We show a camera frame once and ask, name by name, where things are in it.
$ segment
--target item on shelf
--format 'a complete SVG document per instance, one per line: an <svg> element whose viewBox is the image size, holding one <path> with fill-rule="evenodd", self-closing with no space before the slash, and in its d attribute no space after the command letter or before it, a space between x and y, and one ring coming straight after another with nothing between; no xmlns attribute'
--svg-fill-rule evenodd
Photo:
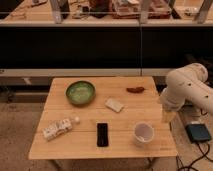
<svg viewBox="0 0 213 171"><path fill-rule="evenodd" d="M113 111L115 111L115 112L117 112L117 113L119 113L119 112L123 109L123 107L124 107L124 105L123 105L122 103L120 103L120 102L118 102L117 100L112 99L112 98L109 98L109 99L106 101L105 105L106 105L108 108L112 109Z"/></svg>
<svg viewBox="0 0 213 171"><path fill-rule="evenodd" d="M184 14L187 16L195 16L199 12L199 9L197 7L187 7L184 10Z"/></svg>
<svg viewBox="0 0 213 171"><path fill-rule="evenodd" d="M75 117L74 119L70 120L69 118L54 122L50 124L47 128L43 129L43 135L44 138L47 141L50 141L57 136L68 132L72 129L72 123L79 124L80 123L80 118Z"/></svg>
<svg viewBox="0 0 213 171"><path fill-rule="evenodd" d="M81 19L89 15L89 7L78 5L75 14L73 14L72 18Z"/></svg>
<svg viewBox="0 0 213 171"><path fill-rule="evenodd" d="M31 7L40 6L46 4L48 0L32 0Z"/></svg>
<svg viewBox="0 0 213 171"><path fill-rule="evenodd" d="M126 91L130 93L142 93L144 90L144 87L126 88Z"/></svg>
<svg viewBox="0 0 213 171"><path fill-rule="evenodd" d="M139 18L141 3L137 0L112 0L110 11L114 18ZM164 0L152 0L148 15L150 19L167 19L170 14L171 8Z"/></svg>
<svg viewBox="0 0 213 171"><path fill-rule="evenodd" d="M109 0L89 0L90 15L102 18L109 12Z"/></svg>
<svg viewBox="0 0 213 171"><path fill-rule="evenodd" d="M67 88L66 96L73 105L86 105L94 99L95 87L88 81L77 81Z"/></svg>

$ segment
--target white mug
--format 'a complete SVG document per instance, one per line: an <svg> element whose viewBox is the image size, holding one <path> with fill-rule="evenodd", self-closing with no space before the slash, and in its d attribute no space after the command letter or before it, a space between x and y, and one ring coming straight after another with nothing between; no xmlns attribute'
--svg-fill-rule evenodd
<svg viewBox="0 0 213 171"><path fill-rule="evenodd" d="M139 122L134 129L134 141L137 145L143 145L144 143L151 142L154 138L154 128L145 123Z"/></svg>

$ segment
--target floor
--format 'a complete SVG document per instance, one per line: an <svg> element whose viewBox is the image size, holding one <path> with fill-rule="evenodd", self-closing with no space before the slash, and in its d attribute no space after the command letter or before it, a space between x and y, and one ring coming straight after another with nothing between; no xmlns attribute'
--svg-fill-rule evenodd
<svg viewBox="0 0 213 171"><path fill-rule="evenodd" d="M47 161L28 160L28 153L36 131L46 95L17 95L10 99L0 94L0 171L55 171ZM193 115L197 111L184 107L172 121L172 134L177 144L179 156L184 165L201 154L197 147L189 142L180 116ZM210 132L213 133L213 117L201 117ZM209 157L213 158L213 149ZM101 160L63 160L59 161L65 170L74 171L141 171L147 164L146 159L101 159ZM203 159L194 165L200 171L213 170L213 164ZM177 170L176 159L161 158L154 171Z"/></svg>

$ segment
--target cable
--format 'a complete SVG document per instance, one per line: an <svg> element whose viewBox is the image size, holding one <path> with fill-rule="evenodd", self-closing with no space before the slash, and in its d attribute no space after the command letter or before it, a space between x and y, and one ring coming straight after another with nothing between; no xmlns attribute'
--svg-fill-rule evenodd
<svg viewBox="0 0 213 171"><path fill-rule="evenodd" d="M203 109L200 109L200 114L201 114L202 116L205 116L205 115L208 114L208 112L203 112Z"/></svg>
<svg viewBox="0 0 213 171"><path fill-rule="evenodd" d="M198 146L200 152L204 155L205 153L204 153L203 150L201 149L200 144L196 144L196 145ZM210 161L210 162L213 163L213 159L209 158L207 155L205 156L205 158L206 158L208 161Z"/></svg>
<svg viewBox="0 0 213 171"><path fill-rule="evenodd" d="M207 158L207 155L209 154L209 152L210 152L210 145L209 144L207 144L208 145L208 149L207 149L207 151L204 153L203 151L202 151L202 149L201 149L201 153L202 153L202 156L200 156L200 157L198 157L197 159L195 159L194 161L192 161L191 162L191 164L190 165L188 165L188 166L183 166L183 167L181 167L181 168L179 168L178 169L178 171L181 171L181 170L183 170L184 169L184 171L185 171L185 169L187 169L187 171L190 171L191 169L192 170L194 170L194 171L198 171L196 168L194 168L194 167L192 167L196 162L198 162L199 160L201 160L201 159L203 159L203 158Z"/></svg>

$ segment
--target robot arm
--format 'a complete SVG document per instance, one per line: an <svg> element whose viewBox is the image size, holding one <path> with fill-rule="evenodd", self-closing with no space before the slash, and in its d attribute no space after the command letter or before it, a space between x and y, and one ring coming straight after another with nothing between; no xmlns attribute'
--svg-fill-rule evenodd
<svg viewBox="0 0 213 171"><path fill-rule="evenodd" d="M166 76L167 87L160 95L163 108L178 111L187 99L197 107L213 114L213 89L204 83L207 78L207 69L199 63L169 72Z"/></svg>

